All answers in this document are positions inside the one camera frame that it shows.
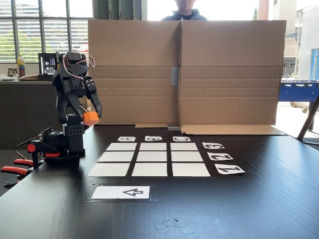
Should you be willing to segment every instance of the person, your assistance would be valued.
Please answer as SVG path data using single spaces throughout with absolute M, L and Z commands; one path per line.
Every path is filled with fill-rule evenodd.
M 173 11 L 172 16 L 167 16 L 163 21 L 166 20 L 177 20 L 180 21 L 181 18 L 184 20 L 207 20 L 206 17 L 199 14 L 198 9 L 192 9 L 196 0 L 175 0 L 178 10 Z

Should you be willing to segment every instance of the tic-tac-toe grid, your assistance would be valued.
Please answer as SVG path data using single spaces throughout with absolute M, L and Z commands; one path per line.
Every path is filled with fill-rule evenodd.
M 198 147 L 203 146 L 194 142 L 111 143 L 87 177 L 209 177 L 211 170 L 220 171 Z

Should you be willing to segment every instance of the dark hoodie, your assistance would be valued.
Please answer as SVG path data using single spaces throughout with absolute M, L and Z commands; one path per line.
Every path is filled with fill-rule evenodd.
M 178 13 L 177 13 L 177 11 L 173 11 L 173 15 L 172 16 L 167 16 L 167 17 L 165 17 L 164 19 L 162 19 L 162 21 L 167 21 L 167 20 L 175 20 L 175 21 L 180 21 L 181 20 L 181 18 L 183 17 L 182 15 L 179 15 Z M 204 17 L 204 16 L 202 16 L 202 15 L 199 15 L 199 10 L 198 9 L 192 9 L 192 11 L 191 11 L 191 19 L 189 19 L 189 20 L 207 20 L 207 18 L 206 17 Z

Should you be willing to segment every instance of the white paper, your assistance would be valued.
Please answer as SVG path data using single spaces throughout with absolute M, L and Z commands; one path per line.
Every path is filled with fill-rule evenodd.
M 167 162 L 166 151 L 140 151 L 137 162 Z
M 167 163 L 136 163 L 133 177 L 166 177 Z
M 150 186 L 99 186 L 91 199 L 149 199 Z
M 210 177 L 204 163 L 172 163 L 174 177 Z
M 131 162 L 134 151 L 104 152 L 98 162 Z
M 190 141 L 189 137 L 173 137 L 173 140 L 176 142 L 187 142 Z
M 125 177 L 130 163 L 97 163 L 87 177 Z
M 203 159 L 198 151 L 175 151 L 171 152 L 172 162 L 202 162 Z
M 140 151 L 166 151 L 166 143 L 141 143 Z
M 207 149 L 219 149 L 224 148 L 220 143 L 203 143 L 204 147 Z
M 210 160 L 232 160 L 233 158 L 228 153 L 208 153 Z
M 134 151 L 137 143 L 111 143 L 106 151 Z
M 119 137 L 118 141 L 120 141 L 120 142 L 134 142 L 135 139 L 136 139 L 135 137 L 122 136 L 122 137 Z
M 170 143 L 172 151 L 198 151 L 195 143 Z
M 160 141 L 162 137 L 159 136 L 145 136 L 145 141 Z
M 215 166 L 220 174 L 236 174 L 245 172 L 236 165 L 215 164 Z

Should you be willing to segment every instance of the black table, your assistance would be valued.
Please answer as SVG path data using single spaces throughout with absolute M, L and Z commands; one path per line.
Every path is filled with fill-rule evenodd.
M 119 136 L 162 136 L 180 131 L 134 126 L 95 126 L 86 131 L 80 166 L 42 165 L 0 198 L 1 239 L 318 239 L 319 152 L 290 136 L 191 136 L 218 142 L 241 175 L 211 171 L 207 178 L 85 178 Z M 157 201 L 83 201 L 93 185 L 149 185 Z M 178 228 L 160 235 L 154 224 L 179 218 L 196 232 Z

